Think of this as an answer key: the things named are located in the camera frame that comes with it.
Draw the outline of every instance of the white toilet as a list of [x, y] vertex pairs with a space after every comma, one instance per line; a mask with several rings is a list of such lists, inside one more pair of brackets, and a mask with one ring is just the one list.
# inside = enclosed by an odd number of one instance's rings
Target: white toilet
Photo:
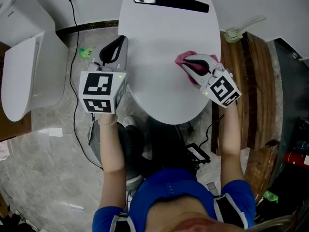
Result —
[[6, 116], [19, 121], [34, 108], [60, 101], [68, 48], [51, 16], [36, 0], [0, 0], [0, 42], [5, 53], [1, 101]]

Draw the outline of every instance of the person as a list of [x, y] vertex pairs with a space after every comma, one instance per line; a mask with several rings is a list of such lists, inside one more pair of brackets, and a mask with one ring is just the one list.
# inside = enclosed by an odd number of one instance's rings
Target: person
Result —
[[[136, 152], [132, 147], [136, 142], [130, 135], [135, 134], [135, 139], [142, 140], [134, 120], [126, 117], [124, 126], [117, 125], [116, 121], [116, 115], [101, 115], [98, 121], [104, 182], [99, 208], [93, 219], [93, 232], [238, 232], [253, 225], [255, 200], [240, 164], [236, 103], [225, 110], [220, 197], [214, 197], [197, 181], [196, 168], [190, 164], [174, 126], [148, 117], [147, 132], [153, 159], [145, 161], [140, 156], [142, 150], [139, 148]], [[126, 142], [123, 142], [124, 137], [128, 137]], [[126, 171], [136, 172], [135, 175], [140, 172], [146, 178], [135, 192], [128, 213], [124, 213]], [[224, 209], [220, 205], [218, 213], [218, 204], [222, 203], [223, 197], [229, 197], [229, 204], [233, 205], [233, 211], [238, 212], [242, 223], [239, 224], [239, 217], [232, 216], [230, 207]]]

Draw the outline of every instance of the marble floor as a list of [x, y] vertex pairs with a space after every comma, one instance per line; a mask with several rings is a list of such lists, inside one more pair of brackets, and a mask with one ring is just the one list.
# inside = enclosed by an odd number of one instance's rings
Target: marble floor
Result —
[[[80, 33], [79, 48], [94, 47], [118, 35], [118, 28], [105, 28]], [[51, 107], [31, 112], [32, 132], [7, 141], [11, 155], [0, 161], [0, 180], [13, 198], [11, 209], [18, 209], [39, 229], [48, 232], [90, 232], [93, 215], [98, 207], [103, 183], [103, 172], [87, 161], [73, 134], [73, 111], [76, 105], [69, 84], [70, 62], [76, 47], [77, 34], [66, 36], [69, 47], [67, 77], [63, 97]], [[79, 84], [80, 71], [87, 67], [87, 60], [77, 56], [72, 72], [75, 87]], [[127, 116], [135, 117], [138, 126], [145, 128], [145, 112], [126, 93], [119, 105], [119, 122]], [[200, 143], [211, 124], [211, 103], [191, 121], [195, 131], [188, 143]], [[90, 159], [96, 161], [87, 144], [90, 116], [81, 106], [76, 113], [76, 129]], [[198, 180], [206, 185], [214, 182], [220, 189], [221, 158], [210, 152], [210, 140], [202, 149], [211, 157], [211, 163], [201, 166]], [[243, 150], [241, 161], [246, 167], [249, 150]], [[0, 189], [6, 199], [7, 195]]]

